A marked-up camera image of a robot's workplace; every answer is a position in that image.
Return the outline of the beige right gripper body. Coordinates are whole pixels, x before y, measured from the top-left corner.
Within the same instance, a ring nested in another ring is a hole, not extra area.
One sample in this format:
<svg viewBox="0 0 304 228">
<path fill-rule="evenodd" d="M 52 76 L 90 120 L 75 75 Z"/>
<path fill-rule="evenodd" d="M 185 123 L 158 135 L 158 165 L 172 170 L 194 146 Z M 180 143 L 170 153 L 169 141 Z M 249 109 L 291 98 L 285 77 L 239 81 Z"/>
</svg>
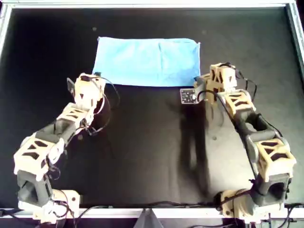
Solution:
<svg viewBox="0 0 304 228">
<path fill-rule="evenodd" d="M 213 64 L 209 68 L 209 73 L 204 75 L 206 90 L 215 93 L 231 93 L 236 90 L 236 68 L 230 63 Z"/>
</svg>

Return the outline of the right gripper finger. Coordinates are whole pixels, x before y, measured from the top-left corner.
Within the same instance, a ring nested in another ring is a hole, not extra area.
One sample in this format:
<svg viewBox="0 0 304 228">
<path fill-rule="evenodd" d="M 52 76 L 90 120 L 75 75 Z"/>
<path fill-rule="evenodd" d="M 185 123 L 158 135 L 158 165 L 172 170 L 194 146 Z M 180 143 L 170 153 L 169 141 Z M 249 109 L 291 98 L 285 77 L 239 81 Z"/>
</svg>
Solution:
<svg viewBox="0 0 304 228">
<path fill-rule="evenodd" d="M 210 79 L 210 73 L 195 77 L 194 90 L 195 95 L 199 95 L 201 91 L 204 91 L 207 86 L 207 81 Z"/>
</svg>

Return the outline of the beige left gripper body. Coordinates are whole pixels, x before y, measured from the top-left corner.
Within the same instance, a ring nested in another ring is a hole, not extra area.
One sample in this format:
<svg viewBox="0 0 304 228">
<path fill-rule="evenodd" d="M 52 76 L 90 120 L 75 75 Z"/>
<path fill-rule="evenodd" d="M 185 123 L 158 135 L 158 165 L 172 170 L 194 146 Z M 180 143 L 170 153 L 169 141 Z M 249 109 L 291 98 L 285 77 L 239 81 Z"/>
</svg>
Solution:
<svg viewBox="0 0 304 228">
<path fill-rule="evenodd" d="M 81 73 L 75 82 L 74 101 L 80 109 L 96 109 L 105 90 L 105 80 L 99 76 Z"/>
</svg>

